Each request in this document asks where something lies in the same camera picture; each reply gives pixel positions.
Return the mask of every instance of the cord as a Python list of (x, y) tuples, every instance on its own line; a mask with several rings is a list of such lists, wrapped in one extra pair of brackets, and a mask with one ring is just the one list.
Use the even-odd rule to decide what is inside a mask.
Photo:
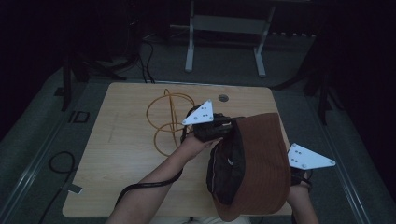
[[(60, 170), (55, 169), (55, 168), (53, 167), (53, 165), (52, 165), (53, 160), (54, 160), (55, 158), (57, 158), (58, 156), (62, 155), (62, 154), (66, 154), (66, 155), (70, 156), (70, 158), (71, 158), (71, 160), (72, 160), (72, 162), (71, 162), (71, 164), (70, 164), (69, 170), (60, 171)], [(68, 152), (68, 151), (61, 151), (61, 152), (58, 152), (58, 153), (56, 153), (55, 155), (53, 155), (53, 156), (49, 159), (49, 168), (51, 169), (52, 172), (54, 172), (54, 173), (56, 173), (56, 174), (61, 174), (61, 175), (67, 174), (66, 178), (64, 179), (64, 184), (67, 183), (67, 181), (68, 181), (69, 178), (70, 178), (70, 175), (73, 174), (73, 172), (75, 172), (75, 171), (77, 170), (77, 167), (75, 167), (75, 165), (76, 165), (76, 159), (75, 159), (74, 155), (73, 155), (72, 153)], [(58, 198), (58, 195), (62, 192), (62, 190), (63, 190), (63, 187), (60, 187), (60, 188), (58, 189), (58, 191), (55, 193), (55, 195), (52, 197), (51, 201), (50, 201), (49, 204), (47, 205), (47, 208), (46, 208), (46, 210), (44, 211), (44, 214), (41, 216), (41, 218), (40, 218), (40, 220), (39, 220), (38, 223), (43, 223), (43, 221), (44, 221), (44, 219), (45, 219), (45, 217), (46, 217), (48, 211), (49, 211), (50, 208), (52, 207), (52, 204), (53, 204), (53, 203), (55, 202), (55, 200)]]
[(148, 56), (148, 61), (147, 61), (146, 65), (143, 64), (143, 59), (140, 56), (140, 54), (138, 55), (138, 59), (139, 59), (139, 62), (140, 62), (140, 65), (141, 65), (141, 69), (142, 69), (142, 76), (143, 76), (143, 79), (145, 80), (145, 82), (148, 83), (147, 79), (146, 79), (146, 76), (145, 76), (145, 72), (146, 72), (148, 74), (148, 78), (149, 78), (150, 82), (151, 83), (155, 83), (155, 80), (151, 76), (151, 73), (149, 71), (149, 62), (151, 61), (152, 54), (154, 53), (154, 47), (146, 40), (142, 40), (142, 43), (149, 45), (150, 48), (151, 48), (151, 52), (150, 52), (150, 54)]
[[(172, 95), (172, 94), (169, 92), (169, 90), (165, 90), (164, 94), (165, 94), (165, 96)], [(182, 95), (183, 98), (184, 98), (184, 97), (190, 98), (190, 96), (185, 95), (185, 94), (182, 94), (182, 93), (174, 93), (174, 95), (177, 95), (177, 94)], [(150, 105), (154, 104), (157, 100), (162, 99), (162, 98), (163, 98), (163, 97), (157, 98), (157, 99), (154, 100)], [(172, 106), (174, 106), (174, 105), (173, 105), (173, 101), (172, 101), (172, 97), (170, 97), (169, 100), (170, 100), (170, 102), (171, 102), (171, 110), (172, 110)], [(187, 116), (188, 116), (190, 113), (192, 113), (192, 111), (194, 111), (194, 110), (195, 110), (196, 108), (198, 108), (198, 107), (199, 107), (199, 106), (194, 106), (194, 107), (188, 112)], [(181, 135), (181, 138), (180, 138), (180, 142), (181, 142), (181, 143), (184, 141), (184, 139), (186, 139), (186, 135), (187, 135), (187, 126), (184, 126), (184, 128), (183, 128), (182, 130), (183, 130), (183, 134)], [(172, 183), (174, 183), (175, 181), (177, 181), (177, 180), (180, 178), (180, 176), (181, 176), (182, 173), (183, 173), (183, 169), (181, 169), (181, 171), (178, 172), (177, 175), (175, 175), (175, 176), (172, 177), (171, 179), (165, 180), (165, 181), (161, 181), (161, 182), (132, 184), (132, 185), (130, 185), (130, 186), (128, 186), (128, 187), (126, 187), (125, 189), (122, 190), (122, 192), (121, 192), (120, 195), (119, 195), (119, 198), (118, 198), (117, 201), (116, 201), (116, 205), (115, 205), (115, 206), (117, 206), (117, 204), (121, 201), (122, 197), (123, 197), (129, 190), (132, 190), (132, 189), (146, 189), (146, 188), (158, 188), (158, 187), (166, 186), (166, 185), (172, 184)]]
[[(170, 107), (170, 111), (171, 111), (171, 122), (165, 123), (164, 125), (158, 127), (158, 126), (155, 125), (155, 124), (151, 121), (151, 119), (149, 118), (149, 111), (150, 111), (151, 107), (152, 107), (156, 102), (158, 102), (159, 100), (161, 100), (161, 99), (163, 99), (163, 98), (166, 98), (166, 97), (169, 98), (169, 107)], [(160, 153), (161, 153), (162, 155), (164, 155), (165, 157), (168, 157), (169, 154), (164, 153), (163, 151), (161, 151), (161, 150), (158, 148), (158, 145), (157, 145), (157, 135), (158, 135), (158, 133), (159, 133), (159, 132), (172, 133), (172, 136), (173, 136), (173, 140), (174, 140), (174, 142), (175, 142), (175, 145), (178, 147), (178, 145), (177, 145), (177, 139), (176, 139), (176, 132), (182, 131), (184, 128), (187, 129), (187, 126), (184, 126), (183, 129), (179, 129), (179, 128), (178, 128), (178, 125), (181, 125), (181, 123), (177, 121), (177, 114), (176, 114), (176, 110), (175, 110), (174, 97), (183, 98), (183, 99), (187, 100), (188, 102), (190, 102), (190, 103), (192, 104), (192, 106), (195, 106), (195, 102), (193, 101), (193, 99), (192, 99), (189, 95), (184, 94), (184, 93), (171, 93), (168, 89), (165, 89), (164, 92), (163, 92), (163, 96), (160, 96), (160, 97), (154, 99), (154, 100), (148, 105), (148, 109), (146, 110), (146, 118), (147, 118), (147, 120), (148, 120), (148, 123), (149, 123), (152, 127), (154, 127), (155, 129), (157, 129), (156, 133), (154, 134), (154, 139), (153, 139), (155, 149), (157, 149), (157, 151), (160, 152)], [(164, 127), (166, 127), (166, 126), (169, 126), (169, 127), (170, 127), (170, 130), (164, 129)]]
[(118, 71), (118, 70), (121, 70), (122, 68), (125, 68), (125, 67), (128, 67), (128, 66), (130, 66), (130, 68), (132, 68), (132, 67), (134, 67), (136, 65), (137, 60), (139, 60), (138, 56), (129, 57), (126, 62), (119, 63), (119, 64), (116, 64), (116, 65), (112, 65), (112, 66), (109, 66), (108, 68), (111, 71)]

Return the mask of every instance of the white triangular marker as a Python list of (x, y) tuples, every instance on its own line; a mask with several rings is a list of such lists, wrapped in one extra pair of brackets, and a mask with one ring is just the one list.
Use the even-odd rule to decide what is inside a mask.
[(295, 143), (291, 145), (288, 157), (291, 167), (302, 170), (317, 169), (335, 165), (335, 161)]
[(212, 101), (207, 100), (199, 108), (192, 112), (188, 117), (186, 117), (182, 124), (190, 125), (197, 123), (206, 123), (213, 121), (213, 106)]

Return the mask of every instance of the metal frame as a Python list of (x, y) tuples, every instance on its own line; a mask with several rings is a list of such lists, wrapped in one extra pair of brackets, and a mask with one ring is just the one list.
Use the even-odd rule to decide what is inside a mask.
[(229, 33), (256, 34), (261, 35), (261, 41), (257, 47), (253, 49), (256, 59), (257, 71), (259, 77), (265, 77), (264, 63), (262, 61), (262, 49), (276, 7), (271, 7), (267, 20), (253, 20), (243, 18), (216, 17), (194, 14), (194, 0), (191, 0), (190, 8), (190, 36), (189, 46), (187, 49), (186, 72), (192, 71), (194, 59), (194, 30), (207, 30)]

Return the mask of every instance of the person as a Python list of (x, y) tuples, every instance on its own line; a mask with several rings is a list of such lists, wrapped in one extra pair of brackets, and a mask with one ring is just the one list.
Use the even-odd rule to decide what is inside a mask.
[[(188, 134), (183, 143), (163, 163), (140, 180), (139, 183), (153, 183), (171, 179), (183, 169), (187, 162), (193, 160), (201, 151), (208, 149), (216, 141), (203, 143), (195, 138), (192, 133)], [(158, 188), (128, 191), (113, 210), (106, 224), (150, 223), (171, 187), (172, 184), (169, 184)], [(304, 182), (290, 187), (290, 194), (287, 199), (298, 224), (318, 223), (307, 187)], [(202, 223), (226, 223), (215, 217), (204, 218), (202, 221)], [(241, 217), (232, 223), (249, 223), (249, 221), (248, 217)]]

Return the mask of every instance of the black object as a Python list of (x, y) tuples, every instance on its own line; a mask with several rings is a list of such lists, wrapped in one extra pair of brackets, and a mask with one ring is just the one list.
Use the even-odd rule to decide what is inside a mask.
[(202, 142), (226, 136), (233, 128), (231, 119), (222, 114), (213, 114), (213, 121), (193, 124), (194, 136)]
[(122, 190), (122, 192), (120, 193), (119, 198), (117, 199), (116, 202), (116, 206), (117, 204), (119, 204), (119, 202), (121, 201), (122, 197), (129, 191), (132, 189), (146, 189), (146, 188), (158, 188), (158, 187), (162, 187), (162, 186), (166, 186), (169, 184), (172, 184), (173, 182), (177, 181), (180, 176), (181, 173), (183, 172), (183, 170), (181, 170), (180, 172), (177, 173), (177, 175), (175, 175), (174, 177), (172, 177), (169, 180), (165, 180), (162, 182), (155, 182), (155, 183), (138, 183), (138, 184), (132, 184), (128, 187), (126, 187), (125, 189)]
[(396, 162), (390, 155), (396, 133), (395, 9), (394, 1), (373, 1), (339, 11), (333, 74), (339, 99), (394, 202)]
[(308, 178), (304, 177), (304, 175), (306, 173), (305, 170), (290, 167), (290, 172), (291, 172), (291, 183), (290, 183), (291, 186), (299, 185), (299, 184), (301, 184), (301, 182), (305, 182), (306, 184), (308, 184), (309, 190), (312, 189), (312, 183), (311, 183), (311, 181), (309, 181), (309, 179), (311, 178), (311, 176), (313, 174), (313, 170), (310, 170), (310, 174), (309, 174)]
[[(325, 6), (329, 11), (333, 6)], [(334, 67), (334, 36), (332, 35), (333, 14), (327, 12), (326, 21), (323, 22), (317, 37), (304, 58), (297, 74), (291, 79), (270, 87), (271, 90), (280, 91), (288, 86), (308, 78), (304, 87), (304, 94), (313, 96), (320, 90), (318, 115), (324, 125), (326, 122), (326, 110), (328, 108), (327, 97), (329, 94), (330, 79)]]
[[(107, 1), (95, 2), (86, 1), (83, 4), (80, 2), (67, 2), (65, 5), (65, 16), (69, 20), (64, 28), (65, 40), (64, 40), (64, 56), (63, 56), (63, 73), (64, 73), (64, 86), (63, 86), (63, 97), (64, 105), (62, 111), (65, 111), (71, 101), (71, 73), (73, 71), (77, 81), (87, 82), (90, 78), (88, 67), (96, 70), (99, 74), (106, 77), (110, 77), (114, 80), (126, 80), (125, 77), (120, 77), (114, 73), (117, 68), (130, 65), (135, 61), (132, 55), (128, 55), (127, 63), (118, 64), (117, 66), (104, 67), (97, 61), (112, 62), (111, 48), (115, 48), (114, 45), (109, 45), (108, 36), (109, 33), (106, 26), (101, 24), (107, 24), (110, 18), (105, 17), (105, 12), (99, 11), (98, 8), (106, 4)], [(134, 38), (135, 34), (132, 34), (134, 26), (125, 25), (126, 31), (125, 36)], [(136, 54), (135, 50), (131, 50), (135, 47), (135, 42), (130, 41), (126, 47), (126, 52)]]
[(233, 129), (210, 152), (206, 185), (219, 202), (231, 204), (245, 175), (242, 136), (233, 119)]

